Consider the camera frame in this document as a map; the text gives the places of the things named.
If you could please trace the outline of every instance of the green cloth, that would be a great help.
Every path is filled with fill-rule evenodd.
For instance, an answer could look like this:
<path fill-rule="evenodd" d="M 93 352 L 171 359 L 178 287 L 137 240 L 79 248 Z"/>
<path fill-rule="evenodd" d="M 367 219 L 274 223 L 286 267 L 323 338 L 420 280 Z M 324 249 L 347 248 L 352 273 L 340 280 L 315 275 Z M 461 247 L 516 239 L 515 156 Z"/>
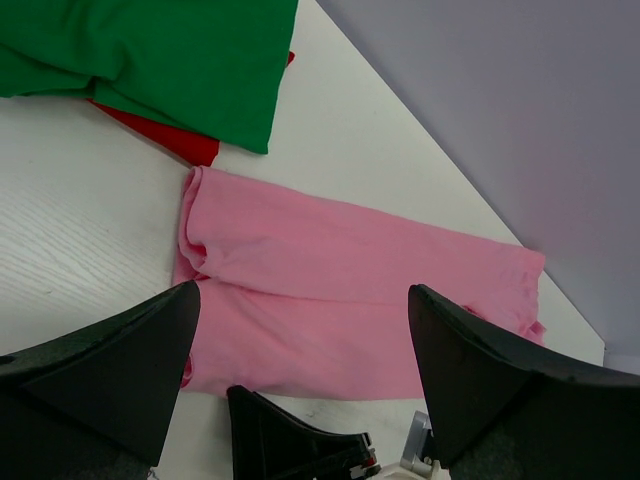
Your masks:
<path fill-rule="evenodd" d="M 66 95 L 267 153 L 297 0 L 0 0 L 0 96 Z"/>

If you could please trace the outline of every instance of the cloth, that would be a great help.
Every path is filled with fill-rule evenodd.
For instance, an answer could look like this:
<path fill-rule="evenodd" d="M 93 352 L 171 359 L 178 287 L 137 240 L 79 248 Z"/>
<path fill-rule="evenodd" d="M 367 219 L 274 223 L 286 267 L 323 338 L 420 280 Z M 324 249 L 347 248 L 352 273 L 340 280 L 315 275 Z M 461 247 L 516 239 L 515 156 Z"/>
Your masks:
<path fill-rule="evenodd" d="M 184 189 L 174 282 L 196 279 L 190 390 L 421 398 L 407 319 L 424 283 L 542 342 L 544 256 L 210 168 Z"/>
<path fill-rule="evenodd" d="M 69 95 L 267 153 L 297 0 L 0 2 L 0 96 Z"/>
<path fill-rule="evenodd" d="M 295 54 L 289 52 L 287 65 L 289 65 L 294 58 Z M 211 166 L 220 150 L 220 141 L 215 138 L 190 132 L 182 128 L 163 125 L 148 118 L 140 117 L 132 113 L 121 112 L 115 108 L 100 105 L 93 101 L 91 101 L 91 103 L 120 123 L 175 153 L 194 167 L 201 165 Z"/>

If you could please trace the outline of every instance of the gray wall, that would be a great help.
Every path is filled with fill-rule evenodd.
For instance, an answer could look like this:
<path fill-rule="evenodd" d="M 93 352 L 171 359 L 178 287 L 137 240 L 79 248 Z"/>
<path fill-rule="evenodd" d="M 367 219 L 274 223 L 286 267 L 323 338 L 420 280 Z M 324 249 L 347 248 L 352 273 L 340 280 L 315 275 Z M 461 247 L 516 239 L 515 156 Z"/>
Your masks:
<path fill-rule="evenodd" d="M 320 4 L 640 371 L 640 1 Z"/>

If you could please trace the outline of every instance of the folded pink cloth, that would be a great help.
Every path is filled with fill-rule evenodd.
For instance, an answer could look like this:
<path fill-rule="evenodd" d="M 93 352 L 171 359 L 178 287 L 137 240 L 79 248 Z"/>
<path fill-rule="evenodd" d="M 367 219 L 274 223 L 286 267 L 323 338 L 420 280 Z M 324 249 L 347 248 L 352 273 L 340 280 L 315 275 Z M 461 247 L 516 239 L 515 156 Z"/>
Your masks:
<path fill-rule="evenodd" d="M 409 286 L 541 343 L 543 265 L 523 247 L 194 168 L 174 275 L 202 296 L 186 388 L 420 398 Z"/>

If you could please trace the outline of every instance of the table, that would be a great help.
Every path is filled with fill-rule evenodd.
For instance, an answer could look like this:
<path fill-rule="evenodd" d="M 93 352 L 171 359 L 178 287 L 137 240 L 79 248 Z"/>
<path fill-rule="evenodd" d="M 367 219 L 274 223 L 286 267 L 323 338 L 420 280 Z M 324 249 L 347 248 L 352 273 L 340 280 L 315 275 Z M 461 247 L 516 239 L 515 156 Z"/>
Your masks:
<path fill-rule="evenodd" d="M 270 154 L 224 145 L 215 167 L 518 243 L 313 0 L 301 0 Z M 125 310 L 169 286 L 185 165 L 86 102 L 0 101 L 0 355 Z M 602 364 L 604 345 L 545 274 L 549 348 Z M 319 428 L 371 433 L 399 459 L 424 400 L 273 398 Z M 180 394 L 161 480 L 231 478 L 226 402 Z"/>

